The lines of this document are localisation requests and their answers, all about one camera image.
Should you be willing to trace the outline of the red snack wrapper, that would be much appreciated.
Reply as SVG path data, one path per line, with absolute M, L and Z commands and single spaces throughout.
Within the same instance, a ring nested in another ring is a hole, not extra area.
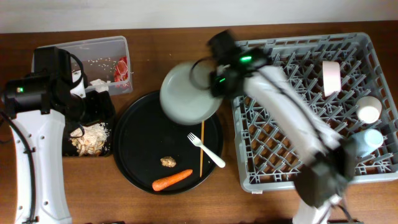
M 128 78 L 127 57 L 124 56 L 119 59 L 118 64 L 115 66 L 114 81 L 115 82 L 126 81 L 127 78 Z

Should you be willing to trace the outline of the grey plate with food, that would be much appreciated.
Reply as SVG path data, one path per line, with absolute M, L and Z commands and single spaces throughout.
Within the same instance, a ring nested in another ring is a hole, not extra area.
M 181 125 L 194 125 L 218 110 L 223 100 L 213 97 L 207 89 L 213 70 L 208 62 L 195 65 L 187 61 L 169 71 L 160 89 L 160 104 L 169 119 Z

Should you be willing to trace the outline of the white plastic fork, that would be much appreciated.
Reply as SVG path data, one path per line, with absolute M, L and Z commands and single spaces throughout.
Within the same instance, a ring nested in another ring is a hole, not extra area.
M 196 146 L 202 149 L 207 156 L 220 168 L 224 168 L 226 163 L 224 160 L 222 160 L 219 156 L 217 156 L 213 151 L 209 150 L 203 143 L 202 141 L 193 133 L 189 133 L 187 135 L 187 138 L 190 140 L 190 142 Z

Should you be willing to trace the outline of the brown food scrap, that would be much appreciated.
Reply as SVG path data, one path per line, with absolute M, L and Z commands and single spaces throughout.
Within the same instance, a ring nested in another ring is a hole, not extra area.
M 160 159 L 162 166 L 164 167 L 175 167 L 177 165 L 177 162 L 174 158 L 172 158 L 171 156 L 166 156 Z

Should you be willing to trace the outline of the orange carrot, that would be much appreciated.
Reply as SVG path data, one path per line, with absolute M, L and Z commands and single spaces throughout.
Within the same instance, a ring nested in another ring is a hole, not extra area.
M 155 180 L 152 183 L 152 189 L 156 192 L 161 191 L 163 189 L 166 189 L 167 187 L 170 187 L 173 184 L 176 184 L 177 182 L 186 179 L 187 177 L 192 175 L 192 173 L 193 173 L 192 169 L 187 169 L 177 174 Z

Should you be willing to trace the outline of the white plastic cup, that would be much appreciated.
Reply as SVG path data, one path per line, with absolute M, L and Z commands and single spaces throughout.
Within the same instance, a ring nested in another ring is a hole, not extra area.
M 362 122 L 371 124 L 379 119 L 382 105 L 376 97 L 364 96 L 356 102 L 356 105 L 358 106 L 356 114 Z

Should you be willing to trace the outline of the light blue plastic cup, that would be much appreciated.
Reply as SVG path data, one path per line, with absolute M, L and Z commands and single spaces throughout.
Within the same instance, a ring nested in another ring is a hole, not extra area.
M 350 136 L 358 145 L 356 150 L 357 157 L 365 157 L 370 155 L 376 149 L 382 146 L 384 142 L 383 135 L 376 129 L 367 129 Z

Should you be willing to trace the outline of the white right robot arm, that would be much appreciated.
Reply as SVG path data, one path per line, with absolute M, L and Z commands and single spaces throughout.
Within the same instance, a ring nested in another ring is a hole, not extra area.
M 218 66 L 210 75 L 212 95 L 253 98 L 276 120 L 303 163 L 294 179 L 301 202 L 292 223 L 326 223 L 354 177 L 356 141 L 343 139 L 322 121 L 262 50 L 212 47 L 211 57 Z

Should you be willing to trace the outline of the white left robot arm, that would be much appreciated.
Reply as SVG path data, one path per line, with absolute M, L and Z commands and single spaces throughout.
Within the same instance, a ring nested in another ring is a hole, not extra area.
M 84 74 L 36 72 L 6 83 L 1 116 L 16 149 L 15 223 L 71 223 L 65 196 L 62 144 L 82 126 L 114 114 L 104 85 L 86 86 Z

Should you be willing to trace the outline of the clear plastic waste bin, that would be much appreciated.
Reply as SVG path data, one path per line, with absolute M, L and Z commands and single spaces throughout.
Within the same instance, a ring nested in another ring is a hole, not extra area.
M 83 64 L 88 79 L 86 92 L 95 90 L 90 81 L 101 79 L 110 81 L 108 93 L 122 95 L 132 92 L 132 68 L 130 65 L 127 40 L 123 36 L 103 37 L 56 44 L 56 47 L 75 55 Z M 128 78 L 115 82 L 114 71 L 120 58 L 127 57 Z

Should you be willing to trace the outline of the grey dishwasher rack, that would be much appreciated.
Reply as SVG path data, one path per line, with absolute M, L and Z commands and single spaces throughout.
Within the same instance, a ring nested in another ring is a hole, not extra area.
M 232 102 L 244 191 L 288 190 L 300 171 L 342 139 L 377 144 L 354 160 L 354 183 L 397 178 L 397 109 L 363 33 L 242 40 L 271 56 Z

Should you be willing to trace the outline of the crumpled white tissue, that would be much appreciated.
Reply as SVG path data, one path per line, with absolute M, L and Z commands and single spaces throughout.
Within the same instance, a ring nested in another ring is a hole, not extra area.
M 94 86 L 95 90 L 98 93 L 101 93 L 101 92 L 104 92 L 104 91 L 109 91 L 109 86 L 108 85 L 110 83 L 111 83 L 110 81 L 104 81 L 104 80 L 101 80 L 101 79 L 96 79 L 96 80 L 90 81 L 90 85 Z

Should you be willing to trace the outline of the rice and peanut shell pile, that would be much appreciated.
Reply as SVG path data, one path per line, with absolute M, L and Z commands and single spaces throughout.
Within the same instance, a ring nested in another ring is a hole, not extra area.
M 100 156 L 109 152 L 108 138 L 111 133 L 106 125 L 107 123 L 96 123 L 72 131 L 69 141 L 79 156 Z

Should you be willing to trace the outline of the rectangular black tray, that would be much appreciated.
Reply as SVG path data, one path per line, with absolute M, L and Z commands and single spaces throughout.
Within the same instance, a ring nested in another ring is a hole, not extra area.
M 66 121 L 62 156 L 107 157 L 111 154 L 116 111 L 108 91 L 90 91 L 83 99 L 82 121 Z

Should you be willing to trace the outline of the round black tray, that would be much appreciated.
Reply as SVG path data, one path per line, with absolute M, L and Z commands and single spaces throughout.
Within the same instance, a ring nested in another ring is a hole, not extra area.
M 151 194 L 155 193 L 155 180 L 192 169 L 192 175 L 159 193 L 172 195 L 195 188 L 217 165 L 188 140 L 188 133 L 203 135 L 204 145 L 221 155 L 223 129 L 217 115 L 204 125 L 180 125 L 162 111 L 159 92 L 143 96 L 123 113 L 114 129 L 113 154 L 118 169 L 131 184 Z M 160 159 L 166 156 L 174 158 L 177 165 L 162 166 Z

